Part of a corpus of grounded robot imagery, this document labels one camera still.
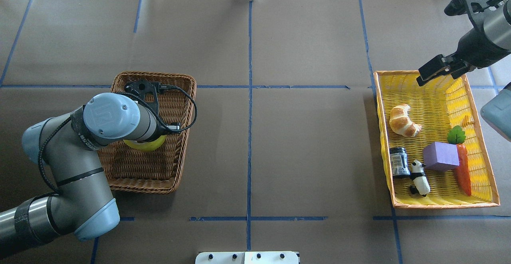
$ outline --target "croissant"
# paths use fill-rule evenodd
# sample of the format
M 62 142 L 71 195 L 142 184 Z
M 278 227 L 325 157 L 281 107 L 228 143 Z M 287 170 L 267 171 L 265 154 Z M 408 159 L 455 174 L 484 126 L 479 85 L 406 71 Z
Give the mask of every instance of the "croissant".
M 394 107 L 390 111 L 389 124 L 392 131 L 395 133 L 404 137 L 415 137 L 422 129 L 422 126 L 415 124 L 410 120 L 410 117 L 408 116 L 409 110 L 410 105 L 405 103 Z

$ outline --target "toy carrot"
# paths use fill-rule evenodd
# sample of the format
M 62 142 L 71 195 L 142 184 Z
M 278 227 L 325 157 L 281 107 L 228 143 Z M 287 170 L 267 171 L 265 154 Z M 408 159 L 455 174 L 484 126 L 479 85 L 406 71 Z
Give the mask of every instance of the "toy carrot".
M 469 156 L 467 154 L 467 147 L 465 142 L 465 131 L 461 129 L 461 126 L 454 126 L 451 131 L 447 134 L 447 142 L 455 144 L 458 149 L 458 159 L 460 165 L 453 169 L 454 177 L 458 182 L 461 190 L 468 196 L 472 195 L 472 188 L 470 182 L 470 171 L 469 171 Z

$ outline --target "stuffed animal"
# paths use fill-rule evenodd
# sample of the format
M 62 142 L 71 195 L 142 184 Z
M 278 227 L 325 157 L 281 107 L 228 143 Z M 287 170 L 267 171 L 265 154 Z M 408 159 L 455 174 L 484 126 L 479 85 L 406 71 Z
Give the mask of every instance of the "stuffed animal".
M 412 162 L 412 173 L 410 173 L 410 179 L 414 181 L 414 185 L 410 185 L 410 192 L 412 194 L 420 194 L 423 197 L 431 191 L 429 187 L 428 179 L 424 173 L 425 165 L 419 160 Z

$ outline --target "white bracket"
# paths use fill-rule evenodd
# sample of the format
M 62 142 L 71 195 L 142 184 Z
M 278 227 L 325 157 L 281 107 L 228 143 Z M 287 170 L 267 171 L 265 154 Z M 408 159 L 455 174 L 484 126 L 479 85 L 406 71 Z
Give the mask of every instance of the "white bracket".
M 292 251 L 203 252 L 195 264 L 300 264 Z

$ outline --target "can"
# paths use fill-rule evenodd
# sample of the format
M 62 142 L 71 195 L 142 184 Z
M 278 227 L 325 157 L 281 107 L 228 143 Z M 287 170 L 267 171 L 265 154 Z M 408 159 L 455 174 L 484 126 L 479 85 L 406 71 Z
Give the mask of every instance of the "can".
M 410 170 L 408 169 L 408 155 L 406 154 L 406 149 L 404 147 L 393 147 L 389 151 L 392 177 L 409 177 Z

